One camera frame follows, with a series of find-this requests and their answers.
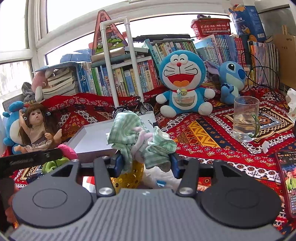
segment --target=doraemon plush toy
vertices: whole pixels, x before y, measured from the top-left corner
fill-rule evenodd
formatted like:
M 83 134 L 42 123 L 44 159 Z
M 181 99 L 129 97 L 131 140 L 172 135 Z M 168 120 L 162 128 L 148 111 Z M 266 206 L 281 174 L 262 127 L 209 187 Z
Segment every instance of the doraemon plush toy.
M 215 96 L 212 89 L 199 88 L 205 79 L 206 68 L 199 56 L 190 51 L 178 50 L 166 56 L 160 64 L 159 75 L 162 83 L 170 90 L 156 96 L 163 105 L 163 116 L 173 118 L 184 112 L 198 112 L 209 115 L 213 106 L 204 101 Z
M 19 110 L 21 110 L 24 107 L 24 102 L 22 101 L 16 101 L 12 103 L 9 106 L 9 111 L 11 111 L 11 114 L 8 112 L 3 112 L 3 116 L 7 117 L 7 123 L 6 123 L 6 137 L 3 140 L 4 145 L 6 146 L 12 146 L 12 152 L 13 154 L 21 154 L 21 152 L 15 152 L 14 147 L 17 145 L 22 145 L 22 139 L 19 136 Z
M 235 97 L 243 90 L 246 81 L 246 72 L 236 62 L 227 61 L 221 66 L 206 60 L 207 70 L 211 74 L 218 74 L 221 83 L 220 101 L 224 104 L 234 104 Z

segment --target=red collar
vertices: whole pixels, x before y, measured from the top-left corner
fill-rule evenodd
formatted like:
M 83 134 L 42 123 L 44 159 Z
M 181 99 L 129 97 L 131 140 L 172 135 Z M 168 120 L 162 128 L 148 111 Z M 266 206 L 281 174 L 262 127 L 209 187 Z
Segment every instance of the red collar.
M 195 89 L 191 89 L 191 90 L 187 90 L 187 92 L 189 92 L 189 91 L 192 91 L 192 90 L 195 90 Z M 171 90 L 172 92 L 176 92 L 177 93 L 177 91 L 176 90 Z

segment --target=checkered cloth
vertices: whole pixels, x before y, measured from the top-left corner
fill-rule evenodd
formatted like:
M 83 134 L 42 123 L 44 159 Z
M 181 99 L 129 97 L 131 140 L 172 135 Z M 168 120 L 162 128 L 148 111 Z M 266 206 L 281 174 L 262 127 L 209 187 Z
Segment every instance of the checkered cloth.
M 139 137 L 139 132 L 133 130 L 135 127 L 141 127 L 146 133 L 149 132 L 137 114 L 126 111 L 116 115 L 111 132 L 106 133 L 108 144 L 113 144 L 112 148 L 120 150 L 125 160 L 122 174 L 130 172 L 132 169 L 133 156 L 131 149 Z M 176 143 L 170 139 L 169 135 L 161 132 L 156 126 L 152 142 L 148 141 L 148 143 L 143 143 L 143 145 L 147 145 L 147 147 L 144 150 L 141 150 L 141 148 L 139 150 L 141 150 L 144 157 L 146 168 L 160 165 L 160 167 L 165 168 L 165 171 L 169 171 L 170 162 L 168 155 L 174 153 L 177 148 Z

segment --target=yellow bell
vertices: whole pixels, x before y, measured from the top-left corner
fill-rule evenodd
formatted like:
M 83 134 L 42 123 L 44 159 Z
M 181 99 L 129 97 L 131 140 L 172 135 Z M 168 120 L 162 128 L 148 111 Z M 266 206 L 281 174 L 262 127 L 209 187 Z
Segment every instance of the yellow bell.
M 187 95 L 187 90 L 186 89 L 181 89 L 181 95 Z

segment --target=miniature bicycle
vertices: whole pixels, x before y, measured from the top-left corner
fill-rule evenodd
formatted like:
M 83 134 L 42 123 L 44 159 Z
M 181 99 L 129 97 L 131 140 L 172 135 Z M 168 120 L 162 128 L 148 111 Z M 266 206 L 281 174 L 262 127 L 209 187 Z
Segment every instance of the miniature bicycle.
M 131 95 L 131 97 L 136 98 L 136 101 L 137 101 L 137 106 L 135 108 L 135 112 L 137 112 L 137 110 L 138 110 L 142 115 L 144 115 L 147 111 L 154 111 L 154 108 L 152 105 L 150 105 L 149 103 L 141 102 L 140 96 Z M 122 101 L 122 103 L 123 103 L 123 105 L 114 107 L 114 111 L 113 111 L 113 118 L 114 119 L 118 113 L 129 110 L 129 108 L 127 106 L 127 101 Z

